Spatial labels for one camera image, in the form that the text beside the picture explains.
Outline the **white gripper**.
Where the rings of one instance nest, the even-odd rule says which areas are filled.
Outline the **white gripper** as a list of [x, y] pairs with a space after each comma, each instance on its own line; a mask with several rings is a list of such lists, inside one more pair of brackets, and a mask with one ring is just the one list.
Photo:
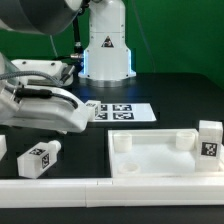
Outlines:
[[0, 125], [82, 132], [87, 123], [87, 107], [66, 90], [0, 85]]

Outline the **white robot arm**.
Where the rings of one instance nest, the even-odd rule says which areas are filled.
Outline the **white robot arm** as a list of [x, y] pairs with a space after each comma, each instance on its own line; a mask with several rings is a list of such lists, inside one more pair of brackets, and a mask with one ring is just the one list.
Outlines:
[[[122, 0], [0, 0], [0, 29], [54, 35], [76, 16], [90, 9], [90, 43], [84, 50], [81, 80], [98, 86], [120, 86], [135, 76], [131, 52], [125, 43], [125, 6]], [[7, 67], [0, 53], [0, 124], [81, 132], [88, 123], [88, 108], [41, 71]]]

